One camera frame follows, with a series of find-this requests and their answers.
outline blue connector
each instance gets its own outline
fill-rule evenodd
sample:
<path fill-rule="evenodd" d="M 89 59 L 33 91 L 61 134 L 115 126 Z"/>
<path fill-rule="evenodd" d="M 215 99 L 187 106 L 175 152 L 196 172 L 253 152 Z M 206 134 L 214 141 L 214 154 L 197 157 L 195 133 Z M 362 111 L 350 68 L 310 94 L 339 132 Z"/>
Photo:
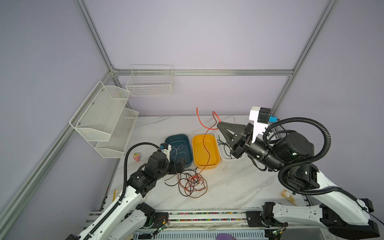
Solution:
<path fill-rule="evenodd" d="M 275 116 L 269 116 L 269 121 L 270 121 L 270 122 L 277 122 L 277 117 L 275 117 Z"/>

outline white marble surface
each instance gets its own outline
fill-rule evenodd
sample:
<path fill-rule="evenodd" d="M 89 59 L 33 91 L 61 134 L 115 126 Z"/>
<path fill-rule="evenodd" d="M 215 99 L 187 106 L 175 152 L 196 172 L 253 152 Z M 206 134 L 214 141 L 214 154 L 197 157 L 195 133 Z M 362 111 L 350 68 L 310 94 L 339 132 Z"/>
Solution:
<path fill-rule="evenodd" d="M 249 116 L 221 116 L 223 122 L 247 124 Z M 212 116 L 201 116 L 202 123 L 212 126 Z M 191 141 L 195 135 L 204 134 L 203 128 L 196 116 L 166 116 L 166 117 L 138 117 L 128 148 L 139 142 L 152 142 L 159 145 L 165 138 L 184 133 Z M 152 146 L 139 146 L 128 157 L 128 178 L 147 162 L 148 157 L 156 149 Z M 133 154 L 139 152 L 141 161 L 133 160 Z M 117 172 L 109 189 L 106 205 L 111 204 L 114 190 L 120 192 L 123 184 L 124 158 L 120 160 Z M 157 210 L 198 210 L 198 209 L 239 209 L 247 207 L 261 207 L 264 202 L 279 202 L 292 205 L 280 195 L 284 187 L 277 179 L 275 172 L 259 171 L 249 158 L 242 160 L 221 161 L 214 169 L 204 170 L 203 177 L 208 183 L 208 192 L 198 199 L 184 197 L 177 186 L 169 187 L 164 179 L 158 180 L 154 187 L 143 199 Z M 176 177 L 167 181 L 169 185 L 176 183 Z M 294 196 L 297 205 L 305 206 L 300 195 Z"/>

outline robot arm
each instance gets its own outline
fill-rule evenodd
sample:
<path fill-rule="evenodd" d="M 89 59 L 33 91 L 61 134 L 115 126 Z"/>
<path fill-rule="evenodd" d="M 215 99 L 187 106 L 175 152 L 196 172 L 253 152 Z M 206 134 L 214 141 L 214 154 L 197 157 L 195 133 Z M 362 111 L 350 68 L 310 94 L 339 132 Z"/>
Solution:
<path fill-rule="evenodd" d="M 280 183 L 294 193 L 312 195 L 323 204 L 311 207 L 283 206 L 266 202 L 263 206 L 262 221 L 266 226 L 279 223 L 296 222 L 328 228 L 336 236 L 346 239 L 379 237 L 377 224 L 370 220 L 366 210 L 373 211 L 368 199 L 357 199 L 352 194 L 332 183 L 312 164 L 328 151 L 331 138 L 328 130 L 320 123 L 307 118 L 284 119 L 268 126 L 270 109 L 253 107 L 250 120 L 255 125 L 230 124 L 217 125 L 224 135 L 231 154 L 239 158 L 243 153 L 268 167 L 269 171 L 279 172 Z M 324 136 L 324 146 L 314 155 L 314 146 L 303 135 L 293 130 L 281 139 L 266 137 L 274 127 L 288 122 L 306 122 L 316 126 Z M 263 134 L 263 140 L 256 138 Z"/>
<path fill-rule="evenodd" d="M 296 207 L 266 202 L 262 213 L 259 214 L 259 220 L 262 223 L 260 227 L 295 222 L 328 228 L 334 235 L 346 239 L 379 237 L 377 224 L 370 220 L 368 214 L 368 212 L 373 212 L 372 202 L 368 199 L 357 199 L 339 188 L 312 164 L 322 158 L 329 149 L 330 136 L 326 128 L 312 119 L 304 118 L 284 119 L 268 126 L 269 119 L 270 109 L 253 107 L 250 120 L 255 121 L 255 125 L 221 122 L 217 127 L 231 147 L 230 153 L 234 157 L 239 158 L 243 153 L 248 154 L 255 165 L 256 160 L 265 165 L 269 171 L 279 172 L 278 179 L 284 187 L 294 193 L 313 195 L 323 204 Z M 279 132 L 273 134 L 269 139 L 266 138 L 274 127 L 294 121 L 310 123 L 322 131 L 325 143 L 320 153 L 314 155 L 313 144 L 293 130 L 280 131 L 280 133 L 287 133 L 281 139 L 271 140 Z M 263 133 L 263 140 L 257 138 L 257 134 L 261 133 Z M 124 161 L 125 170 L 130 151 L 143 144 L 157 147 L 150 143 L 140 143 L 131 147 Z M 148 218 L 153 217 L 155 212 L 153 208 L 142 203 L 127 218 L 125 218 L 126 214 L 155 187 L 158 179 L 167 174 L 184 171 L 185 162 L 183 160 L 169 161 L 170 148 L 170 145 L 162 144 L 149 158 L 144 170 L 142 170 L 143 165 L 130 176 L 129 180 L 127 180 L 125 171 L 124 191 L 119 198 L 90 227 L 78 236 L 70 235 L 66 240 L 90 238 L 93 240 L 119 240 L 125 239 L 141 228 Z M 272 233 L 277 236 L 282 231 L 279 229 Z"/>
<path fill-rule="evenodd" d="M 126 170 L 127 158 L 130 151 L 139 145 L 152 145 L 151 143 L 140 143 L 130 148 L 124 161 Z M 169 160 L 171 145 L 161 144 L 159 149 L 149 157 L 148 163 L 142 165 L 134 172 L 128 181 L 124 183 L 125 190 L 118 198 L 101 214 L 96 221 L 79 235 L 70 235 L 66 240 L 123 240 L 144 226 L 148 219 L 153 218 L 155 210 L 146 203 L 138 203 L 156 185 L 156 181 L 167 174 L 175 174 L 184 171 L 185 161 L 178 159 Z M 126 218 L 128 212 L 136 208 Z"/>

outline wall-mounted shelf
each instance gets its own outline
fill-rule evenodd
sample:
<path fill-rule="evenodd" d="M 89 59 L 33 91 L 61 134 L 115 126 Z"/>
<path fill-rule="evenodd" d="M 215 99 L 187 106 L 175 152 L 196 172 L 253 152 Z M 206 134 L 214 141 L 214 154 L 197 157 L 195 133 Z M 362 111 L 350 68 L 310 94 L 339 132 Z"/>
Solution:
<path fill-rule="evenodd" d="M 133 97 L 171 96 L 174 75 L 172 65 L 131 65 L 126 88 Z"/>
<path fill-rule="evenodd" d="M 121 158 L 139 113 L 125 107 L 129 91 L 102 82 L 95 88 L 99 91 L 92 102 L 82 115 L 79 108 L 70 125 L 103 158 Z"/>
<path fill-rule="evenodd" d="M 108 142 L 98 142 L 96 151 L 103 158 L 121 158 L 131 138 L 139 112 L 124 108 L 118 119 L 111 139 Z"/>

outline white mesh shelf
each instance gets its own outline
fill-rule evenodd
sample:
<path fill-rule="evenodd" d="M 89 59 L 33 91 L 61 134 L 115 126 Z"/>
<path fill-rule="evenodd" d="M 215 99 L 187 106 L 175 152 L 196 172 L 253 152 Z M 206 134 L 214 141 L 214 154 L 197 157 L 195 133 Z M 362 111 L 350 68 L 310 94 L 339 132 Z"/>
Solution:
<path fill-rule="evenodd" d="M 111 139 L 108 142 L 98 142 L 96 151 L 103 158 L 121 158 L 127 148 L 135 125 L 138 112 L 124 108 L 118 119 Z"/>
<path fill-rule="evenodd" d="M 139 113 L 125 107 L 129 97 L 125 89 L 99 82 L 92 92 L 83 103 L 87 109 L 82 113 L 80 107 L 70 125 L 103 158 L 121 158 Z"/>
<path fill-rule="evenodd" d="M 87 141 L 108 141 L 126 105 L 129 91 L 116 86 L 104 86 L 84 114 L 72 125 Z"/>
<path fill-rule="evenodd" d="M 174 85 L 172 65 L 131 65 L 126 88 L 133 97 L 171 96 Z"/>

